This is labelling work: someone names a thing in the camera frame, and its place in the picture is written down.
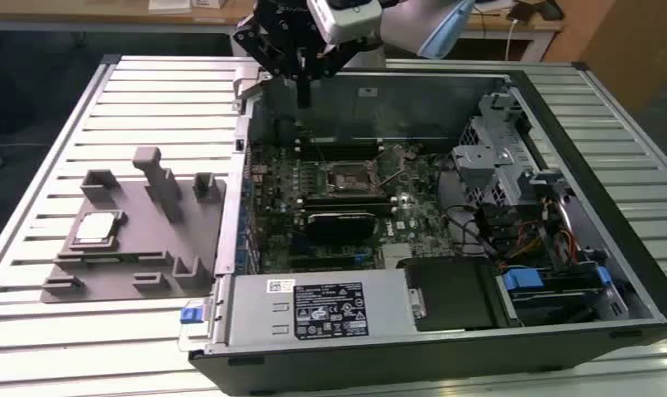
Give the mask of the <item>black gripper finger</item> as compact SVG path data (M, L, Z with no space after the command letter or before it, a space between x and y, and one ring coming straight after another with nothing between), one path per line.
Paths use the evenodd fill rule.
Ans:
M272 44L269 35L249 15L232 33L232 39L273 77L289 80L295 87L296 106L304 109L304 69L300 51L281 52Z
M359 40L344 42L327 50L323 45L304 51L304 108L311 107L311 84L331 78L341 70L345 63L359 53Z

